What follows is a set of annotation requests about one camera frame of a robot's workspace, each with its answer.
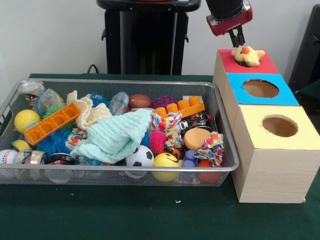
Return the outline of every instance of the mint green cloth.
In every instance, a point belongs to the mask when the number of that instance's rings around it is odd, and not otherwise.
[[[102,118],[87,129],[88,138],[79,142],[70,155],[114,164],[134,153],[150,123],[151,111],[146,109]]]

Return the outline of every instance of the yellow plush duck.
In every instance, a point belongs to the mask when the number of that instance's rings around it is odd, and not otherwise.
[[[263,50],[254,50],[250,46],[239,46],[234,49],[234,59],[238,64],[246,64],[247,67],[258,67],[260,65],[260,59],[265,55]]]

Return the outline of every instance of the orange building block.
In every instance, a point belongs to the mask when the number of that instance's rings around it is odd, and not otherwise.
[[[168,113],[181,113],[182,118],[191,116],[203,112],[205,110],[205,105],[200,102],[199,96],[192,96],[189,101],[186,99],[178,101],[178,104],[170,103],[164,107],[158,107],[155,112],[161,116],[165,117]]]
[[[80,110],[74,103],[70,103],[51,116],[39,122],[24,132],[24,136],[31,145],[36,145],[51,133],[63,128],[80,115]]]

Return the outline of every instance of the white wall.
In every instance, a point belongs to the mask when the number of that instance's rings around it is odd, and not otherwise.
[[[253,20],[243,27],[253,48],[263,48],[288,81],[312,10],[318,0],[251,0]],[[218,48],[204,0],[189,13],[182,74],[212,75]],[[84,73],[90,64],[107,71],[101,41],[104,10],[95,0],[0,0],[0,96],[30,73]]]

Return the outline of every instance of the green tablecloth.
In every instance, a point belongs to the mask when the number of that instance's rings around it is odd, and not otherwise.
[[[106,74],[30,77],[201,82],[212,79]],[[318,174],[305,204],[244,204],[238,203],[230,175],[218,188],[0,185],[0,240],[318,240],[319,189]]]

